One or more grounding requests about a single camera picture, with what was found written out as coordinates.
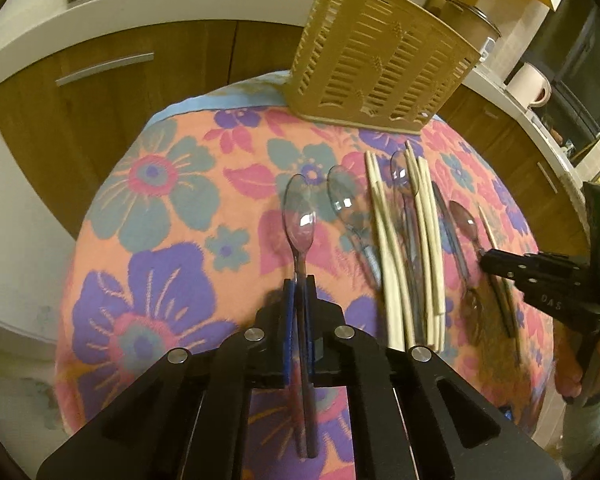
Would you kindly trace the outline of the person's right hand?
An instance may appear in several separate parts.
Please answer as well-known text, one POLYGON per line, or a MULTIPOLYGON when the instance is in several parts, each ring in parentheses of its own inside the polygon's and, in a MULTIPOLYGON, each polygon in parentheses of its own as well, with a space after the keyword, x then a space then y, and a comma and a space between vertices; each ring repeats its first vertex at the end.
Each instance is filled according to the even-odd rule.
MULTIPOLYGON (((576 398, 582 393, 584 376, 583 368, 577 360, 576 343, 580 341, 580 336, 559 323, 555 324, 555 328, 555 387, 562 396, 576 398)), ((600 340, 596 352, 600 357, 600 340)), ((600 371, 591 393, 588 402, 600 401, 600 371)))

